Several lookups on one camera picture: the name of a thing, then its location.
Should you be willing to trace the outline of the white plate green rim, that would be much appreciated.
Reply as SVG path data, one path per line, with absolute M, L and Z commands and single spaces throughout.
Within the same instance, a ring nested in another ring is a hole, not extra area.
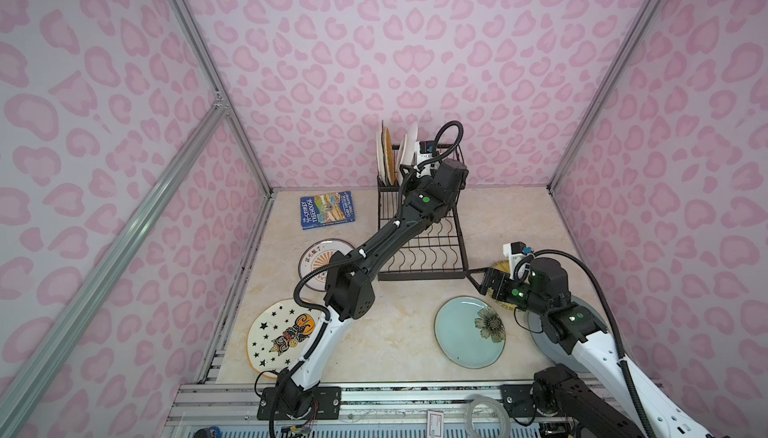
M 408 131 L 404 135 L 404 138 L 401 142 L 401 145 L 399 148 L 399 164 L 397 167 L 400 182 L 403 182 L 407 175 L 407 171 L 402 171 L 401 167 L 402 166 L 410 167 L 414 163 L 414 156 L 416 153 L 417 138 L 418 138 L 418 130 L 419 130 L 418 123 L 413 122 L 409 126 Z

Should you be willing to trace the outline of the orange woven bamboo plate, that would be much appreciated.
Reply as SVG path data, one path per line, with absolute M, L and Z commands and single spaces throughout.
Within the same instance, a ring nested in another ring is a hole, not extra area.
M 395 162 L 394 162 L 394 150 L 392 148 L 392 139 L 389 129 L 384 126 L 382 131 L 382 139 L 383 139 L 383 152 L 384 152 L 384 161 L 385 161 L 385 167 L 386 167 L 386 181 L 389 186 L 395 186 L 397 184 L 397 176 L 395 171 Z

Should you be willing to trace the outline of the mint green flower plate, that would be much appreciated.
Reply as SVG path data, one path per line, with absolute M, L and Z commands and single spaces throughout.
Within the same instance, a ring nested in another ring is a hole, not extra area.
M 486 302 L 459 296 L 444 303 L 436 314 L 434 334 L 442 352 L 468 369 L 494 364 L 506 344 L 502 318 Z

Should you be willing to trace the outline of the yellow green woven plate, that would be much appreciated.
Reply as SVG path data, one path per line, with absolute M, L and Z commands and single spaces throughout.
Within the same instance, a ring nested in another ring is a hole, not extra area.
M 487 295 L 510 308 L 509 297 L 512 291 L 513 279 L 509 272 L 508 262 L 498 261 L 492 265 L 492 269 L 493 272 L 488 278 Z

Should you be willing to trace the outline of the cream floral plate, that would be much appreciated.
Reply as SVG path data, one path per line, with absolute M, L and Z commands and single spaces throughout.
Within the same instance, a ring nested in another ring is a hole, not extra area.
M 386 185 L 386 166 L 385 166 L 385 153 L 382 145 L 382 128 L 383 122 L 380 121 L 376 125 L 375 133 L 375 146 L 376 146 L 376 162 L 377 162 L 377 179 L 380 186 Z

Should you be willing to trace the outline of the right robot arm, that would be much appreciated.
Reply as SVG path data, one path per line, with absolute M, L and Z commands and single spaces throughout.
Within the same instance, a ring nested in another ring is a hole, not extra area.
M 538 316 L 549 342 L 584 366 L 615 401 L 609 404 L 577 373 L 557 364 L 534 376 L 535 409 L 571 417 L 596 437 L 710 436 L 631 360 L 609 305 L 602 306 L 606 317 L 599 319 L 575 302 L 562 259 L 597 281 L 580 259 L 553 249 L 523 254 L 508 273 L 493 267 L 465 273 L 480 294 Z

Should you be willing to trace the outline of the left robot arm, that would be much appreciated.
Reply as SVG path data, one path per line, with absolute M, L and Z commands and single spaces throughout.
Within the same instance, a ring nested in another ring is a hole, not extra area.
M 336 252 L 327 265 L 299 280 L 293 299 L 305 312 L 320 314 L 314 324 L 309 316 L 297 318 L 276 340 L 279 350 L 300 345 L 297 360 L 277 373 L 272 398 L 267 402 L 273 427 L 282 412 L 289 418 L 312 419 L 319 413 L 316 398 L 323 371 L 347 328 L 362 318 L 375 302 L 373 281 L 380 270 L 413 238 L 444 219 L 456 207 L 466 185 L 468 168 L 456 159 L 431 159 L 432 174 L 424 168 L 405 166 L 394 216 L 362 245 L 347 253 Z

